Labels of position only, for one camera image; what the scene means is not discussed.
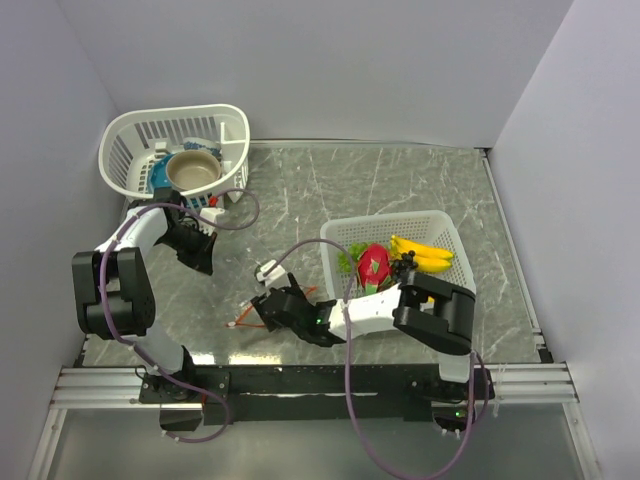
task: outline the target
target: banana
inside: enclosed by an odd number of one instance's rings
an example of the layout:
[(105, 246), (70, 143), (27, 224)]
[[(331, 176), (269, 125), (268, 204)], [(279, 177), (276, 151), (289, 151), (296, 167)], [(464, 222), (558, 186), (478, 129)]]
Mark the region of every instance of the banana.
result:
[(444, 248), (422, 245), (421, 243), (412, 242), (411, 240), (396, 235), (391, 235), (391, 245), (395, 245), (401, 253), (408, 253), (413, 250), (416, 252), (417, 257), (439, 258), (441, 260), (451, 260), (454, 257), (452, 252)]
[[(393, 260), (402, 258), (402, 254), (406, 253), (404, 249), (399, 249), (393, 242), (391, 244), (390, 254)], [(413, 260), (418, 264), (417, 270), (423, 273), (442, 273), (451, 268), (451, 262), (442, 258), (422, 257), (416, 255)]]

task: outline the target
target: red dragon fruit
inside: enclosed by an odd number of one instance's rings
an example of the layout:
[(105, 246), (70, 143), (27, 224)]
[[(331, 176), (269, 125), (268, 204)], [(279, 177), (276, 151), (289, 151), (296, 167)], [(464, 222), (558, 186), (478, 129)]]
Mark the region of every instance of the red dragon fruit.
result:
[(358, 280), (366, 295), (384, 290), (391, 284), (389, 252), (378, 243), (371, 244), (358, 260)]

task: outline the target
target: white basket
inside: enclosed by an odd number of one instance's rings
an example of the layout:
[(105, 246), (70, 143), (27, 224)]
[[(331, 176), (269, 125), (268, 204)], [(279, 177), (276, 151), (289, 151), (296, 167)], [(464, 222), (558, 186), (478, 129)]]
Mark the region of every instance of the white basket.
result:
[[(249, 123), (242, 110), (223, 104), (139, 110), (119, 116), (109, 124), (100, 143), (100, 174), (107, 185), (129, 200), (152, 198), (147, 176), (158, 159), (156, 147), (166, 142), (169, 152), (177, 153), (184, 150), (186, 137), (219, 141), (225, 167), (225, 175), (216, 182), (181, 192), (188, 207), (207, 206), (222, 190), (246, 186)], [(241, 196), (240, 192), (229, 194), (234, 202)]]
[[(446, 248), (455, 253), (453, 265), (446, 272), (434, 275), (437, 278), (454, 283), (476, 292), (473, 272), (469, 259), (462, 246), (460, 235), (453, 225), (451, 217), (439, 210), (422, 212), (389, 213), (368, 217), (330, 220), (320, 229), (320, 237), (338, 242), (346, 249), (352, 243), (376, 242), (388, 246), (391, 235), (413, 240), (414, 242)], [(324, 280), (329, 298), (342, 298), (347, 288), (349, 274), (341, 273), (338, 268), (339, 252), (336, 248), (320, 244)], [(353, 298), (364, 295), (362, 289), (352, 291)]]

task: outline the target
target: laundry basket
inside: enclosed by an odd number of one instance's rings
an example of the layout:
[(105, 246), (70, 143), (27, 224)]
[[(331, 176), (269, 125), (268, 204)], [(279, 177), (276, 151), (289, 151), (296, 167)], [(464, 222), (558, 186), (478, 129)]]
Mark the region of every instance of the laundry basket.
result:
[[(413, 240), (414, 242), (446, 248), (455, 257), (449, 270), (434, 275), (437, 278), (476, 291), (473, 272), (469, 259), (462, 246), (460, 235), (453, 225), (451, 217), (439, 210), (422, 212), (389, 213), (367, 217), (330, 220), (320, 229), (320, 237), (338, 242), (345, 248), (352, 243), (375, 242), (389, 246), (391, 235)], [(338, 249), (320, 244), (322, 267), (327, 293), (330, 298), (342, 298), (347, 288), (349, 274), (342, 273), (338, 267)], [(362, 289), (354, 288), (352, 297), (364, 295)]]
[[(153, 164), (169, 153), (183, 151), (188, 137), (219, 141), (224, 175), (216, 182), (181, 194), (187, 206), (207, 206), (212, 196), (244, 188), (249, 176), (249, 123), (232, 105), (161, 108), (125, 113), (107, 127), (100, 143), (100, 174), (107, 185), (129, 200), (152, 198), (147, 177)], [(237, 202), (241, 192), (229, 194)]]

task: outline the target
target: marble tabletop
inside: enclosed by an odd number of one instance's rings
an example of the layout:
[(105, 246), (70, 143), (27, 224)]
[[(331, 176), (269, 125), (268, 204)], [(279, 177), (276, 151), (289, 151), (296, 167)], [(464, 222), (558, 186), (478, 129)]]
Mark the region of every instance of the marble tabletop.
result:
[[(344, 345), (321, 348), (290, 331), (229, 328), (261, 293), (256, 265), (278, 258), (296, 241), (318, 237), (327, 220), (379, 213), (443, 210), (454, 221), (477, 285), (473, 345), (490, 363), (539, 362), (531, 322), (481, 152), (444, 147), (322, 145), (252, 147), (248, 188), (260, 198), (251, 228), (222, 231), (214, 273), (196, 273), (164, 246), (146, 264), (157, 319), (198, 364), (340, 364)], [(227, 221), (243, 222), (249, 198), (226, 201)], [(302, 285), (326, 298), (319, 247), (284, 262)], [(247, 322), (258, 323), (251, 313)], [(354, 340), (355, 363), (425, 363), (435, 352), (399, 331)], [(97, 337), (85, 345), (85, 366), (134, 365), (122, 345)]]

